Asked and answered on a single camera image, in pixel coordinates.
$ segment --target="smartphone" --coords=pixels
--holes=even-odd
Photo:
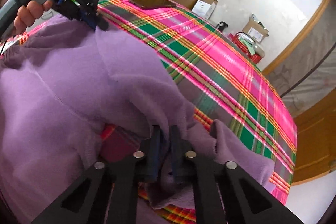
[[[140,7],[143,10],[176,7],[176,4],[169,0],[129,0],[129,2]]]

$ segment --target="device handle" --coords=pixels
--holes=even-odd
[[[0,36],[6,39],[10,36],[13,29],[14,19],[21,6],[27,6],[32,0],[8,0],[0,9]],[[43,4],[47,0],[36,0]]]

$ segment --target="purple sweatshirt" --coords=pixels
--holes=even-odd
[[[56,16],[23,46],[11,47],[1,63],[0,189],[22,224],[97,160],[108,123],[141,137],[158,124],[167,139],[177,125],[196,152],[219,163],[234,160],[274,188],[268,182],[274,162],[248,150],[220,121],[208,134],[156,52],[114,26],[93,31]],[[191,188],[177,188],[169,175],[167,152],[164,147],[161,180],[147,186],[151,205],[193,208]],[[102,154],[108,158],[108,145]],[[137,223],[167,222],[139,200]]]

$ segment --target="bed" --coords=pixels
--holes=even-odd
[[[180,5],[145,11],[128,0],[105,0],[99,12],[157,51],[179,90],[195,105],[194,118],[207,130],[219,119],[248,149],[274,160],[272,195],[285,204],[295,165],[296,126],[272,85],[240,49]],[[25,34],[24,41],[44,24]],[[107,126],[102,139],[116,128]],[[143,188],[139,196],[147,199]],[[192,209],[168,206],[157,213],[173,223],[196,222]]]

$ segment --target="silver screw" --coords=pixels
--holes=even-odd
[[[195,157],[197,156],[197,154],[196,154],[195,151],[188,151],[188,152],[185,153],[185,156],[186,156],[187,158],[192,159],[192,158],[195,158]]]
[[[103,169],[105,167],[105,164],[101,161],[97,161],[94,165],[93,165],[96,169]]]
[[[136,152],[134,152],[133,153],[133,157],[134,158],[142,158],[142,157],[144,157],[145,156],[145,153],[144,152],[142,152],[142,151],[136,151]]]
[[[237,168],[237,163],[235,163],[234,161],[228,161],[227,163],[226,163],[226,167],[228,168],[228,169],[236,169]]]

